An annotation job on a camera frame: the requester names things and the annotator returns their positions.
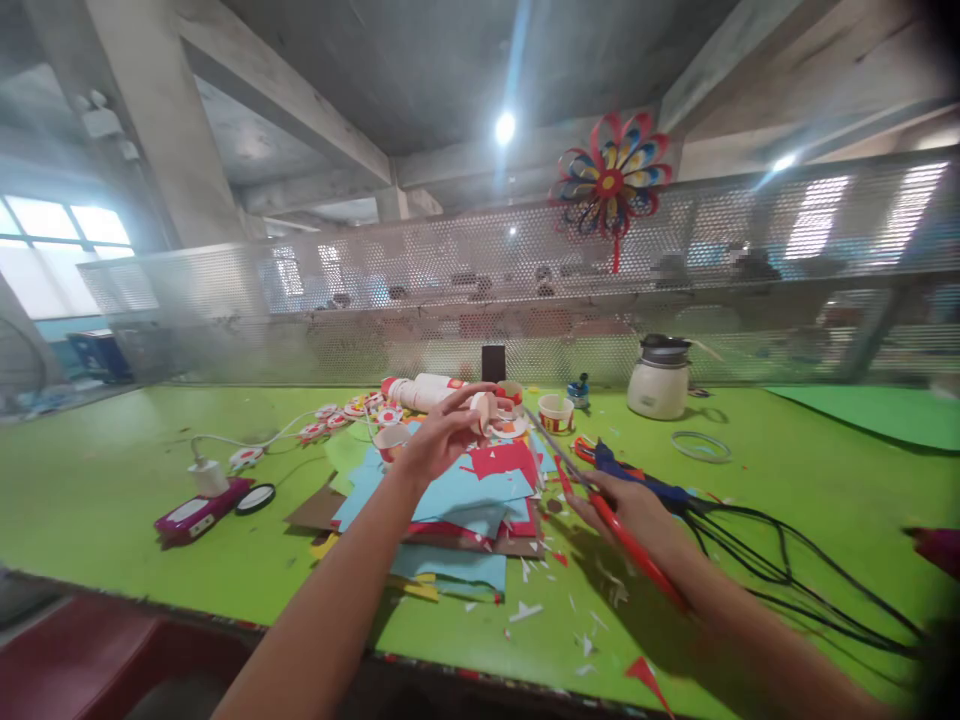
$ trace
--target glue bottle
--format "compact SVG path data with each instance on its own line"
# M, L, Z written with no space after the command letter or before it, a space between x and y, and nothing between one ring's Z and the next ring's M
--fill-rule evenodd
M590 386L587 385L588 377L589 375L586 373L581 373L580 382L574 380L567 385L567 397L570 398L575 408L580 408L581 410L590 407Z

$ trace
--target white electric kettle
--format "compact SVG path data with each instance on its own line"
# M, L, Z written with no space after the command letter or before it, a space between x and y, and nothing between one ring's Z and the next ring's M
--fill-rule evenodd
M683 415L690 384L687 351L691 344L659 333L650 333L640 341L640 357L627 388L631 410L654 420L676 420Z

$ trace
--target person's left hand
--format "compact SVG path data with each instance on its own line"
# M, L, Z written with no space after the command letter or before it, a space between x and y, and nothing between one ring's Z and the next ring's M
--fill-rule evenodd
M422 490L440 477L454 461L473 443L480 447L490 444L490 439L477 435L471 426L480 419L476 410L468 410L467 403L479 392L495 393L496 383L465 385L447 396L426 416L420 429L403 448L400 457L391 469L391 474L400 473L415 478ZM511 409L513 402L497 398L497 406ZM499 420L491 424L498 427Z

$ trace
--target hand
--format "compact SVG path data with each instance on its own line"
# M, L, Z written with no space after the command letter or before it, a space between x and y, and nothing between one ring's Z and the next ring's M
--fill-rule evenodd
M448 395L424 419L420 429L403 448L394 463L395 472L416 478L421 490L440 477L473 443L480 447L490 444L490 439L477 435L471 427L480 419L476 410L468 410L467 403L480 392L496 392L495 383L465 385ZM512 408L510 400L498 398L497 406ZM493 421L494 427L499 421Z
M620 518L624 529L636 538L651 559L664 572L670 574L671 566L680 560L697 555L696 546L687 536L657 496L640 483L627 482L596 470L584 473L600 490L610 508ZM588 500L581 497L567 498L577 514L596 530L608 543L619 543L600 515Z

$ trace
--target person's right hand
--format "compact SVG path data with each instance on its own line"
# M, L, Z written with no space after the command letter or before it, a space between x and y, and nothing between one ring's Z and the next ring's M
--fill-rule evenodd
M584 474L600 490L624 529L637 539L664 572L669 574L671 566L691 551L696 555L697 548L680 523L650 490L640 483L627 482L596 470ZM620 546L589 500L576 496L568 497L567 502L608 543Z

